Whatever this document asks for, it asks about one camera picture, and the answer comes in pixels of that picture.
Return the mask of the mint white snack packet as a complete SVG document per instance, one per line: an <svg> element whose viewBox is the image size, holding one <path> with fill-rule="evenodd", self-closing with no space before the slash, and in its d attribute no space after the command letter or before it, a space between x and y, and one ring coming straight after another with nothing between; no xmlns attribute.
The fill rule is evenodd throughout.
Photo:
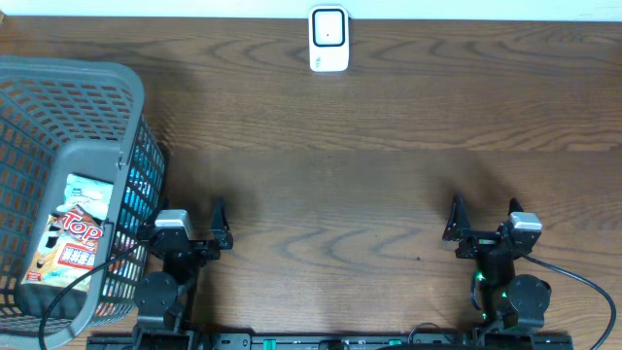
<svg viewBox="0 0 622 350"><path fill-rule="evenodd" d="M105 220L112 198L114 185L90 179L77 174L69 174L63 191L64 201L56 207L58 212L67 212L79 205L93 218Z"/></svg>

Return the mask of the red Top chocolate bar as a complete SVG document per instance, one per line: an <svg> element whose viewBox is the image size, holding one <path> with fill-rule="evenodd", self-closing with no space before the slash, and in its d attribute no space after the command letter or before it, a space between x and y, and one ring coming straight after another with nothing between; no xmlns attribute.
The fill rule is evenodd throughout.
<svg viewBox="0 0 622 350"><path fill-rule="evenodd" d="M97 241L103 236L100 225L78 204L59 216L53 226L81 242Z"/></svg>

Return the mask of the grey plastic shopping basket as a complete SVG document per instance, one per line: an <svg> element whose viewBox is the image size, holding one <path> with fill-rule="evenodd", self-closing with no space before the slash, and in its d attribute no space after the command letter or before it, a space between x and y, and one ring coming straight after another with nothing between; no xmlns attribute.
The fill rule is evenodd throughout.
<svg viewBox="0 0 622 350"><path fill-rule="evenodd" d="M136 232L153 213L165 160L144 118L138 75L118 63L1 59L1 344L54 348L134 306L147 253ZM69 175L112 185L94 252L58 254L92 269L84 291L25 285Z"/></svg>

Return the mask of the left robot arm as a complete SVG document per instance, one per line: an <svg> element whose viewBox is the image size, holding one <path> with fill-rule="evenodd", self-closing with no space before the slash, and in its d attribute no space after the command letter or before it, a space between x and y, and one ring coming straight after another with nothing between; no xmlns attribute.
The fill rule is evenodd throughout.
<svg viewBox="0 0 622 350"><path fill-rule="evenodd" d="M189 213L163 201L137 230L146 250L162 261L162 270L143 277L134 292L138 308L133 349L211 349L209 335L190 325L199 272L233 247L225 201L215 205L211 239L192 239Z"/></svg>

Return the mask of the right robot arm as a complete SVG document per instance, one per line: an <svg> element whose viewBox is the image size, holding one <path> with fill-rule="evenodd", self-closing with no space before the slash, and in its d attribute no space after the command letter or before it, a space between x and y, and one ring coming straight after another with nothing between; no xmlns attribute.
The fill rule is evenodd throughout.
<svg viewBox="0 0 622 350"><path fill-rule="evenodd" d="M530 274L518 275L514 262L527 257L541 236L538 216L526 212L517 199L509 202L507 219L492 231L471 227L462 198L453 197L444 241L458 244L459 259L476 261L473 287L481 300L489 330L500 333L534 333L544 325L550 304L550 285Z"/></svg>

